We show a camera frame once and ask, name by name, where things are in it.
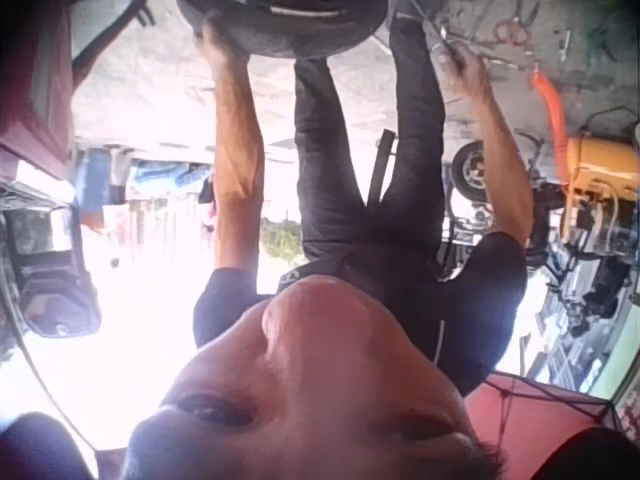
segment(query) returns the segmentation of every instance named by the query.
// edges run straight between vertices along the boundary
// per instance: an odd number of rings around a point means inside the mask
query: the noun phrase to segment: nose
[[[322,414],[364,408],[373,386],[374,322],[359,292],[338,279],[313,276],[265,310],[266,360],[287,398],[289,414],[322,423]]]

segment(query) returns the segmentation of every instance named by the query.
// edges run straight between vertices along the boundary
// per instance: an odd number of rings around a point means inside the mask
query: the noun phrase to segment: tarp
[[[507,456],[506,478],[530,479],[569,438],[594,426],[620,431],[608,400],[493,373],[466,399],[480,441]]]

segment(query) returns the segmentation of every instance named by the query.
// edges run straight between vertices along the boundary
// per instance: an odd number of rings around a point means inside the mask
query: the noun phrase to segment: hand
[[[446,48],[441,48],[437,54],[451,88],[474,103],[491,100],[493,90],[482,59],[462,42],[451,44],[451,48],[455,51],[455,59]]]
[[[235,45],[233,39],[224,31],[222,18],[207,15],[202,25],[202,36],[196,38],[200,55],[217,72],[230,65],[246,66],[249,55]]]

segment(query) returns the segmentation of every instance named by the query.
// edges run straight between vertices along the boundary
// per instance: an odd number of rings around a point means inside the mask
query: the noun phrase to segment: black shirt
[[[462,272],[448,282],[436,280],[421,254],[362,246],[289,272],[280,289],[312,274],[341,278],[384,304],[462,395],[480,385],[504,355],[527,285],[523,249],[505,233],[486,235]],[[245,310],[269,297],[256,293],[254,275],[215,270],[194,310],[197,346],[220,336]]]

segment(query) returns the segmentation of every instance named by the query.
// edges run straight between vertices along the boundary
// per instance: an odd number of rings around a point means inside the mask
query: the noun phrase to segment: yellow machine
[[[591,231],[595,253],[631,260],[638,245],[636,150],[624,143],[572,137],[566,160],[569,183],[562,242],[568,243],[577,230]]]

